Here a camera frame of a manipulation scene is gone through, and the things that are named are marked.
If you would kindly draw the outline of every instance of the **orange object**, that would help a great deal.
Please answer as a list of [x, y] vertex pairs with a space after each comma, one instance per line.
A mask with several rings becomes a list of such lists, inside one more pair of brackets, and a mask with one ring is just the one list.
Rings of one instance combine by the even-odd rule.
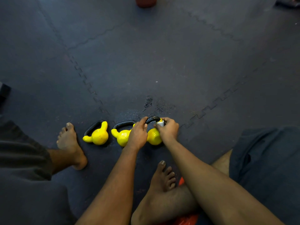
[[157, 0], [135, 0], [140, 8], [148, 8], [156, 5]]
[[[181, 177], [179, 180], [179, 186], [184, 184], [184, 179]], [[198, 220], [198, 215], [188, 215], [177, 218], [172, 225], [195, 225]]]

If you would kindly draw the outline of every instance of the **brown bottle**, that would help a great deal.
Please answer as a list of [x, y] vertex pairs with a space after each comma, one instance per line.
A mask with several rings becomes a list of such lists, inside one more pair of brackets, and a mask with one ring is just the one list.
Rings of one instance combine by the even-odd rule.
[[147, 8], [156, 5], [157, 0], [135, 0], [137, 6], [140, 8]]

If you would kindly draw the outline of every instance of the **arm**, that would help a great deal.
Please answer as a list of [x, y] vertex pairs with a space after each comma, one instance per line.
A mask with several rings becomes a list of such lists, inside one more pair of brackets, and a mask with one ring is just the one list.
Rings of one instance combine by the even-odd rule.
[[127, 145], [103, 188], [76, 224], [128, 225], [133, 202], [133, 179], [137, 153], [147, 141], [148, 117], [132, 128]]
[[179, 125], [163, 118], [164, 127], [156, 126], [171, 152], [186, 185], [215, 225], [283, 223], [238, 183], [202, 162], [177, 142]]

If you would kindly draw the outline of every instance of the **yellow kettlebell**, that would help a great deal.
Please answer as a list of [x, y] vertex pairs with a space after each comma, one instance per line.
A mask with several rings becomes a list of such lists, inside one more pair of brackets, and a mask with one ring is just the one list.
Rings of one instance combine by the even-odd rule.
[[[165, 125], [165, 122], [160, 117], [157, 117], [157, 116], [149, 117], [146, 120], [146, 124], [149, 124], [153, 121], [155, 121], [157, 125], [160, 125], [160, 126]], [[162, 140], [160, 138], [160, 133], [156, 128], [150, 129], [148, 131], [147, 141], [152, 145], [159, 145], [162, 142]]]
[[[90, 132], [96, 128], [97, 126], [99, 126], [101, 124], [101, 128], [96, 129], [91, 136], [89, 136]], [[107, 133], [107, 121], [97, 121], [94, 124], [92, 124], [88, 130], [84, 133], [84, 137], [83, 140], [87, 143], [94, 143], [96, 145], [102, 145], [105, 144], [105, 142], [108, 139], [108, 133]]]
[[135, 125], [135, 121], [123, 121], [120, 122], [118, 124], [116, 124], [111, 132], [112, 135], [117, 138], [117, 142], [119, 145], [121, 145], [122, 147], [125, 147], [127, 142], [128, 142], [128, 138], [129, 138], [129, 134], [131, 132], [131, 130], [122, 130], [121, 132], [118, 132], [117, 129], [125, 127], [125, 126], [129, 126], [129, 125]]

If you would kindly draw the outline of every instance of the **kettlebell handle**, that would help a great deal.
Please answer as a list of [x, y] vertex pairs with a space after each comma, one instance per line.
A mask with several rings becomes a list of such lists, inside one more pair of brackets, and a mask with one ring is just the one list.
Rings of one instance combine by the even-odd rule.
[[122, 127], [129, 126], [129, 125], [134, 125], [134, 124], [135, 124], [135, 121], [123, 121], [118, 124], [115, 124], [113, 129], [118, 129], [118, 128], [122, 128]]
[[94, 124], [92, 124], [88, 129], [87, 131], [84, 133], [84, 136], [88, 136], [89, 134], [91, 134], [92, 130], [94, 128], [96, 128], [97, 126], [101, 125], [102, 122], [104, 122], [104, 120], [99, 120], [99, 121], [96, 121]]
[[147, 120], [146, 120], [146, 124], [148, 125], [149, 123], [151, 123], [151, 122], [153, 122], [153, 121], [156, 121], [156, 122], [158, 122], [158, 121], [160, 121], [160, 117], [157, 117], [157, 116], [152, 116], [152, 117], [149, 117]]

